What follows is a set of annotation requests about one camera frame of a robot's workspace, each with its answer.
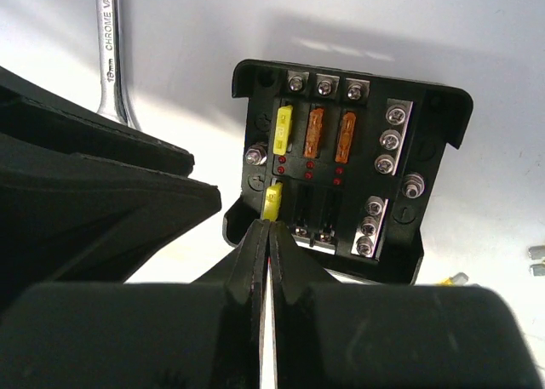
white surface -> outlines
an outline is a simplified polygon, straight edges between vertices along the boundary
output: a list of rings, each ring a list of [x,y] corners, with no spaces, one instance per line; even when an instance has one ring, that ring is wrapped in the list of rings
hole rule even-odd
[[[545,363],[545,0],[123,0],[129,94],[142,128],[185,147],[192,177],[239,194],[245,58],[333,66],[466,89],[474,112],[447,149],[422,227],[419,282],[463,271],[513,308]],[[91,110],[100,101],[95,0],[0,0],[0,65]],[[222,213],[134,281],[191,281],[229,248]]]

wrench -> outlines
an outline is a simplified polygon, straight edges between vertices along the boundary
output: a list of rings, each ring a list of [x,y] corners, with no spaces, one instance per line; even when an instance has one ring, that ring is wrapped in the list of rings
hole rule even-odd
[[[131,116],[123,80],[119,0],[96,0],[100,52],[100,106],[103,117],[140,130]]]

empty fuse slot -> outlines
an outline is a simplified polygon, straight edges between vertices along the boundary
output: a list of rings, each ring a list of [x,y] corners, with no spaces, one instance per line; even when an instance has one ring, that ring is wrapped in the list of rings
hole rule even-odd
[[[278,109],[276,117],[276,128],[274,129],[274,142],[272,153],[275,155],[285,155],[288,149],[288,141],[291,132],[291,114],[293,106],[281,106]]]
[[[263,206],[262,219],[275,221],[280,211],[282,202],[282,183],[276,182],[270,185],[265,192],[265,204]]]
[[[322,134],[322,121],[324,119],[324,108],[316,108],[310,111],[308,116],[307,137],[305,139],[304,157],[317,157],[320,136]]]
[[[335,236],[335,227],[341,209],[341,193],[328,189],[325,195],[324,213],[320,224],[320,240],[329,242]]]
[[[311,186],[299,185],[295,200],[294,223],[298,235],[304,236],[310,221],[311,207],[313,206],[314,189]]]
[[[339,133],[335,162],[348,163],[348,156],[350,155],[350,146],[352,146],[355,126],[356,114],[353,112],[347,112],[344,114],[341,121],[341,132]]]

mounting hole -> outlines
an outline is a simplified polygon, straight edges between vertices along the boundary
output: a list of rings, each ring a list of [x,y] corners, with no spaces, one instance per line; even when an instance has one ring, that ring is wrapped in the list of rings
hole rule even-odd
[[[248,176],[248,185],[256,192],[262,192],[265,188],[265,178],[262,174],[251,174]]]
[[[393,218],[400,225],[409,225],[416,219],[416,211],[411,206],[401,206],[393,211]]]
[[[264,88],[272,87],[276,81],[276,76],[273,70],[260,70],[257,73],[257,82]]]
[[[255,127],[261,132],[268,132],[271,129],[271,119],[265,113],[259,114],[255,118]]]

blade fuse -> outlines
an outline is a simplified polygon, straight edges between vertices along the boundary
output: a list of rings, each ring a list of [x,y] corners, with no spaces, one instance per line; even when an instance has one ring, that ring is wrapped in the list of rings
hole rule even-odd
[[[304,157],[316,157],[318,155],[318,143],[322,134],[322,120],[324,108],[316,108],[308,117],[307,138],[305,139]]]
[[[276,117],[276,129],[274,130],[274,144],[272,153],[285,155],[288,149],[288,139],[291,131],[291,113],[293,106],[281,106]]]
[[[350,146],[352,145],[352,137],[354,135],[354,127],[356,125],[356,114],[347,112],[342,117],[341,133],[339,134],[339,142],[337,144],[337,154],[335,162],[348,163],[348,155],[350,154]]]
[[[282,183],[276,182],[267,188],[265,192],[265,205],[261,214],[263,220],[275,221],[280,211],[282,202]]]

